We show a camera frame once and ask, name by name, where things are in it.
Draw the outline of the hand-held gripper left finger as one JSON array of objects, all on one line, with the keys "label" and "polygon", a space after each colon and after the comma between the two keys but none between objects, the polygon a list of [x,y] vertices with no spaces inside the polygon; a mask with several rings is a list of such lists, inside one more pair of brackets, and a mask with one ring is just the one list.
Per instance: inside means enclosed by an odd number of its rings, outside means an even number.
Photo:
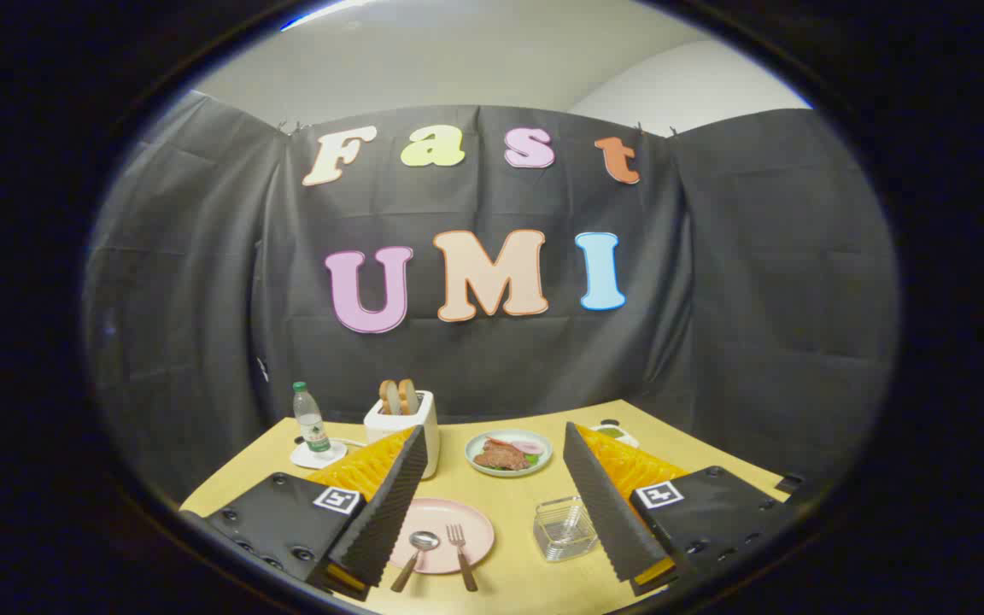
[{"label": "hand-held gripper left finger", "polygon": [[269,472],[200,515],[181,518],[226,555],[293,590],[365,600],[383,579],[427,464],[425,429],[402,430],[317,472]]}]

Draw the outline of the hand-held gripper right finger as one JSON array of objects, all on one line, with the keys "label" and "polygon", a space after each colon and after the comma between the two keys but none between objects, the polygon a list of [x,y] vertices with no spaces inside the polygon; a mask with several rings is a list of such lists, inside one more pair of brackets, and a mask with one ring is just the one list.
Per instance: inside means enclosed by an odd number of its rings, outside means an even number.
[{"label": "hand-held gripper right finger", "polygon": [[796,521],[796,507],[725,467],[683,471],[574,423],[562,458],[614,575],[637,596],[714,588]]}]

